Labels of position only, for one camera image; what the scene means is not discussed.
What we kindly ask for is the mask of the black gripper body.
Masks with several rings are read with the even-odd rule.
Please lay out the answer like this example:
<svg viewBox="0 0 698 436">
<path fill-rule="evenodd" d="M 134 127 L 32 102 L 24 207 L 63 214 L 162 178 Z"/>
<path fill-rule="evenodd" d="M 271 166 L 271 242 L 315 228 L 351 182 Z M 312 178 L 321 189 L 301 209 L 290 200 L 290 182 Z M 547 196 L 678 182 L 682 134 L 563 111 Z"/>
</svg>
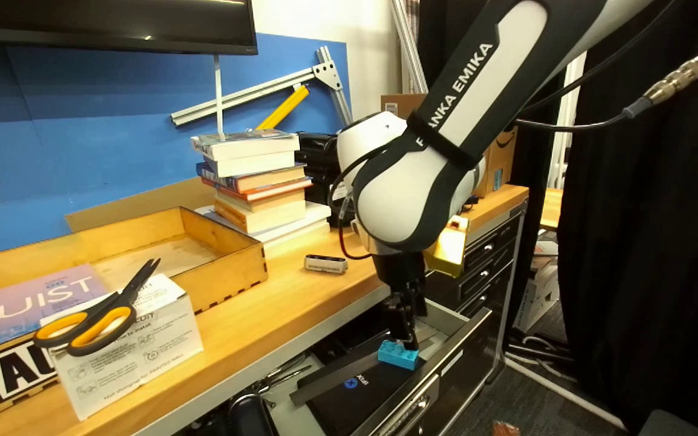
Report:
<svg viewBox="0 0 698 436">
<path fill-rule="evenodd" d="M 379 280 L 391 289 L 391 301 L 398 312 L 425 315 L 425 254 L 395 252 L 373 258 Z"/>
</svg>

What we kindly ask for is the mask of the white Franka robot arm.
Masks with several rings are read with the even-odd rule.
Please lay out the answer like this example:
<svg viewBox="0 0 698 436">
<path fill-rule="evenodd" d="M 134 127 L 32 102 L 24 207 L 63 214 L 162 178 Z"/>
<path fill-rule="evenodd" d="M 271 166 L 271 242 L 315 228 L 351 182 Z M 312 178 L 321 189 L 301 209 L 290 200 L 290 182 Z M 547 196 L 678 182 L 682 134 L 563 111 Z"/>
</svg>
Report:
<svg viewBox="0 0 698 436">
<path fill-rule="evenodd" d="M 488 0 L 429 88 L 385 137 L 372 116 L 339 134 L 344 207 L 391 289 L 391 338 L 413 349 L 425 252 L 473 196 L 493 142 L 573 58 L 655 0 Z"/>
</svg>

